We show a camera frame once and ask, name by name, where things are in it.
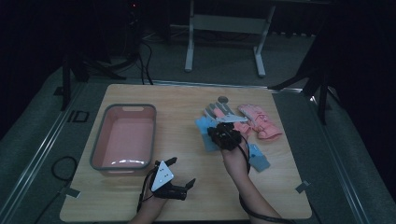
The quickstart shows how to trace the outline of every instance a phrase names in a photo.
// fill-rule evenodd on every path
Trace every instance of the tabletop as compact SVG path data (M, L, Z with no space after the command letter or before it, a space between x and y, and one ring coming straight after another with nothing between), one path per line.
M71 184L81 192L66 197L60 217L72 221L126 221L136 211L143 176L105 176L90 166L90 156L106 108L113 104L152 104L157 109L153 161L177 157L170 166L174 185L184 186L196 178L185 201L169 200L157 220L237 220L248 219L238 201L238 191L228 176L219 151L206 152L194 121L208 104L220 96L238 115L239 105L259 105L282 131L274 142L263 142L257 133L249 135L265 155L269 168L250 170L250 178L265 199L283 218L312 215L305 192L295 189L302 183L288 138L277 113L272 93L256 87L150 86L113 84L107 88Z

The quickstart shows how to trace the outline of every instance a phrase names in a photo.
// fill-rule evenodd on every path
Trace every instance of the plastic bin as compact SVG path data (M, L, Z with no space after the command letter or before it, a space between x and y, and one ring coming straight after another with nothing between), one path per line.
M103 175L145 175L151 163L157 111L153 105L110 105L90 163Z

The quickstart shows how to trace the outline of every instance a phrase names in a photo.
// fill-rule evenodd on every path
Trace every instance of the blue cloth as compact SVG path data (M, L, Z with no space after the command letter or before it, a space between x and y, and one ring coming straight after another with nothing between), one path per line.
M210 127L215 128L217 123L207 116L202 116L195 120L195 125L198 127L199 132L201 133L205 150L208 152L219 150L218 145L216 145L212 141L212 138L209 136L209 134L207 134L207 129Z
M248 148L248 163L250 163L250 165L253 166L254 169L256 169L258 172L261 172L270 167L270 163L255 144L248 144Z

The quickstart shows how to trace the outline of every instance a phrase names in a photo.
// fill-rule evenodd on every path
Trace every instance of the glove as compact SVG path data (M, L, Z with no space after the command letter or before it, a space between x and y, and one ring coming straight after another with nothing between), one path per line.
M275 141L282 134L261 107L257 105L240 105L238 109L250 119L249 123L253 130L259 133L260 139Z

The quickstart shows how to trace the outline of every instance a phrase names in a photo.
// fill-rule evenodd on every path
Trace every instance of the human hand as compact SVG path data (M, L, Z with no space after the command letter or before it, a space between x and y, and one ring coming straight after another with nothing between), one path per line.
M248 136L245 133L241 134L243 139L239 146L248 158L249 152L247 142L244 140L244 138L248 140ZM247 161L240 148L236 147L233 150L222 149L221 155L223 157L224 166L234 181L248 177Z

